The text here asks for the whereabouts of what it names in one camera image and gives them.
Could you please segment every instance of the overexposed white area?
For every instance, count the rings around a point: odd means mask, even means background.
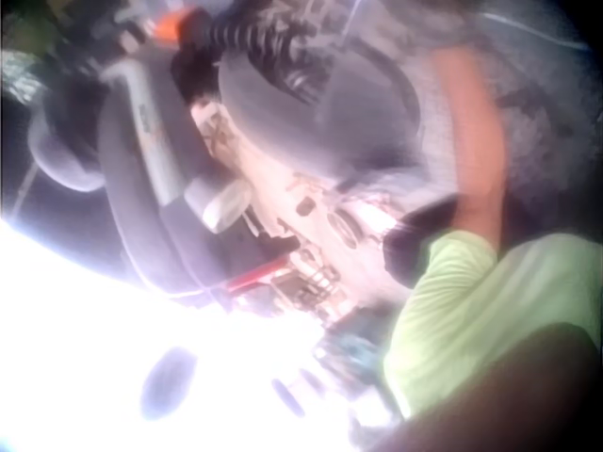
[[[0,223],[0,448],[60,451],[345,451],[333,412],[299,420],[270,379],[320,336],[304,317],[183,308],[95,274]],[[184,404],[140,415],[171,347],[199,356]]]

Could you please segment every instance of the hand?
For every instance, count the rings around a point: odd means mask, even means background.
[[[427,49],[453,47],[472,40],[467,20],[470,0],[382,0],[385,8]]]

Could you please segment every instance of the shirt sleeve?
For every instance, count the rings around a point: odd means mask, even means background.
[[[386,380],[405,416],[421,403],[420,395],[411,393],[442,368],[442,350],[466,327],[463,300],[496,264],[495,250],[476,234],[455,231],[431,245],[427,271],[400,314],[384,363]]]

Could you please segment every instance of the yellow-green shirt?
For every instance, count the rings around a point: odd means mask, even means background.
[[[477,371],[543,327],[569,323],[601,347],[601,247],[553,234],[499,263],[483,238],[455,231],[433,242],[385,357],[405,418],[446,399]]]

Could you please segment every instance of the orange object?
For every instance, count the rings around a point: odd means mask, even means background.
[[[155,37],[164,42],[179,43],[180,25],[194,9],[179,9],[163,16],[155,28]]]

